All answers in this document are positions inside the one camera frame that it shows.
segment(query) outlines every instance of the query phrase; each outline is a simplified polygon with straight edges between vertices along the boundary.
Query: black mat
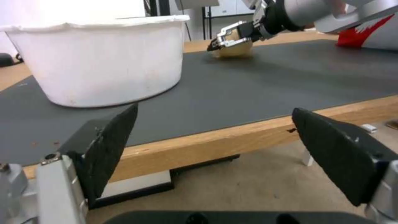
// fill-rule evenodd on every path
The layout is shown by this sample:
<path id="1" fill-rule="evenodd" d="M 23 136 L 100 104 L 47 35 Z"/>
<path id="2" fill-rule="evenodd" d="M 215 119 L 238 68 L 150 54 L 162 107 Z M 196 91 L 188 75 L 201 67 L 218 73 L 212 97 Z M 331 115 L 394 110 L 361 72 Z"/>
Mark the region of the black mat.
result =
<path id="1" fill-rule="evenodd" d="M 184 55 L 180 83 L 144 100 L 127 145 L 136 145 L 398 94 L 398 53 L 343 49 L 334 41 L 254 48 L 252 59 Z M 0 161 L 36 163 L 87 120 L 120 112 L 50 103 L 33 77 L 0 92 Z"/>

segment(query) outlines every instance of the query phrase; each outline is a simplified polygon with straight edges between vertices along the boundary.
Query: white bowl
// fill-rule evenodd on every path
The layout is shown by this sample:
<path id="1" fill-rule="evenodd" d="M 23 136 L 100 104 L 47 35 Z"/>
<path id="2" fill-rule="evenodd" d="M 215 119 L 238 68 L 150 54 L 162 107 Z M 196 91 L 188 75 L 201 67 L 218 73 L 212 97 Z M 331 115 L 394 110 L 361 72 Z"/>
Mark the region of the white bowl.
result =
<path id="1" fill-rule="evenodd" d="M 48 99 L 111 106 L 164 92 L 181 77 L 184 21 L 144 17 L 42 26 L 2 26 Z"/>

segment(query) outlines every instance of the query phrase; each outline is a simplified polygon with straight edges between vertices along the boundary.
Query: white plastic foot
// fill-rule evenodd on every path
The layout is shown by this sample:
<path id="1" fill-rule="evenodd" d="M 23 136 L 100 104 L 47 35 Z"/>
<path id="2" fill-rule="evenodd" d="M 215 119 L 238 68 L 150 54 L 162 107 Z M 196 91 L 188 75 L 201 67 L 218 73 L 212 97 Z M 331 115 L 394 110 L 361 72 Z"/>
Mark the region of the white plastic foot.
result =
<path id="1" fill-rule="evenodd" d="M 305 150 L 302 155 L 301 161 L 304 163 L 304 165 L 309 167 L 309 166 L 312 166 L 312 163 L 314 162 L 314 158 L 311 156 L 311 154 L 308 150 Z"/>

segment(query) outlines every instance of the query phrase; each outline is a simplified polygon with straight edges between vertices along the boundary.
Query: wooden table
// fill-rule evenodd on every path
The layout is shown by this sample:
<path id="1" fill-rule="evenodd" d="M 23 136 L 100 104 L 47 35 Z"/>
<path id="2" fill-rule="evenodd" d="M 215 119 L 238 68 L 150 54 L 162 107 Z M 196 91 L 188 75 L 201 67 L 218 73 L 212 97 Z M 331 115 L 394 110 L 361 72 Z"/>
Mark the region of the wooden table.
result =
<path id="1" fill-rule="evenodd" d="M 336 40 L 337 36 L 313 31 L 283 33 L 255 45 L 293 43 L 317 39 Z M 193 41 L 184 52 L 205 51 L 209 41 Z M 25 64 L 0 68 L 0 91 L 30 76 Z M 390 96 L 316 111 L 324 116 L 354 124 L 378 122 L 398 116 L 398 96 Z M 215 130 L 190 136 L 127 147 L 110 182 L 130 179 L 164 170 L 228 157 L 298 140 L 290 116 Z M 24 168 L 35 177 L 35 165 Z"/>

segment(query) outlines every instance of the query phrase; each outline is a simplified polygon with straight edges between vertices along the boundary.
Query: screw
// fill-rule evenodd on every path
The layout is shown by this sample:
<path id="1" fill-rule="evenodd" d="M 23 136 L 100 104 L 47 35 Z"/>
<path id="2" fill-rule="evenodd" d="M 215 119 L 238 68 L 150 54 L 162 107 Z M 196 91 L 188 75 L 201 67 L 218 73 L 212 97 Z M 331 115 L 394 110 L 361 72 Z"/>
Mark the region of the screw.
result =
<path id="1" fill-rule="evenodd" d="M 41 160 L 40 164 L 43 166 L 43 165 L 47 165 L 47 164 L 50 164 L 50 163 L 58 161 L 58 160 L 62 160 L 62 156 L 59 152 L 54 152 L 54 153 L 46 155 Z"/>
<path id="2" fill-rule="evenodd" d="M 0 173 L 9 173 L 10 165 L 8 163 L 0 163 Z"/>

